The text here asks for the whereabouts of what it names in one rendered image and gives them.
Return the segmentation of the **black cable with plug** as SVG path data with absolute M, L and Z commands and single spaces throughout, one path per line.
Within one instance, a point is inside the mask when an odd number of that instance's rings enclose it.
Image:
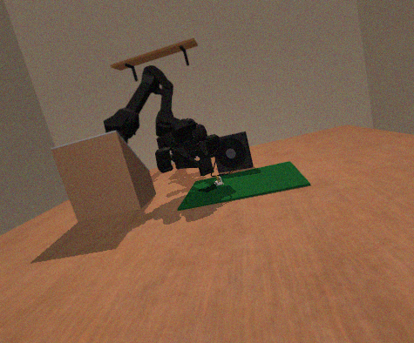
M 215 157 L 214 165 L 215 165 L 216 158 L 217 158 L 217 152 L 218 152 L 218 149 L 215 152 L 216 157 Z M 211 155 L 207 154 L 206 155 L 207 158 L 197 161 L 200 164 L 199 171 L 200 171 L 201 176 L 206 176 L 207 174 L 211 173 L 211 177 L 216 177 L 216 176 L 212 176 L 212 173 L 214 172 L 214 168 L 213 168 L 211 157 L 210 157 L 210 156 L 213 156 L 214 154 L 211 154 Z

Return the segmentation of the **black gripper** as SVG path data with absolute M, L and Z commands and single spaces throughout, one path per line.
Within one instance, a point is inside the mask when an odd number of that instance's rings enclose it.
M 171 138 L 170 145 L 165 148 L 158 149 L 155 152 L 157 167 L 160 172 L 165 173 L 173 169 L 171 161 L 175 163 L 176 169 L 199 168 L 200 164 L 195 160 L 196 156 L 201 159 L 207 158 L 207 154 L 214 154 L 218 149 L 217 156 L 220 155 L 220 137 L 213 134 L 205 136 L 203 141 L 198 144 L 194 143 L 194 139 L 185 139 L 177 143 L 179 147 L 173 144 Z M 171 155 L 170 155 L 171 150 Z

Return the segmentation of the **black cooling fan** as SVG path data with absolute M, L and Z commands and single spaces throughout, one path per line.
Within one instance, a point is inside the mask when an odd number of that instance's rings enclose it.
M 216 158 L 218 173 L 253 167 L 245 131 L 220 137 L 220 155 Z

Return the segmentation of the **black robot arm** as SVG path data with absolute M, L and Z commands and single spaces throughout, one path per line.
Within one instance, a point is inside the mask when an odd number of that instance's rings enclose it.
M 162 88 L 159 88 L 159 85 Z M 118 131 L 127 143 L 127 139 L 135 135 L 139 128 L 139 112 L 150 93 L 161 95 L 160 110 L 156 117 L 156 135 L 159 149 L 168 147 L 171 138 L 175 147 L 185 139 L 194 139 L 198 144 L 207 136 L 204 125 L 197 124 L 191 118 L 178 119 L 172 113 L 173 84 L 169 82 L 162 71 L 153 65 L 144 69 L 142 82 L 131 101 L 125 108 L 119 109 L 113 116 L 104 120 L 105 131 Z

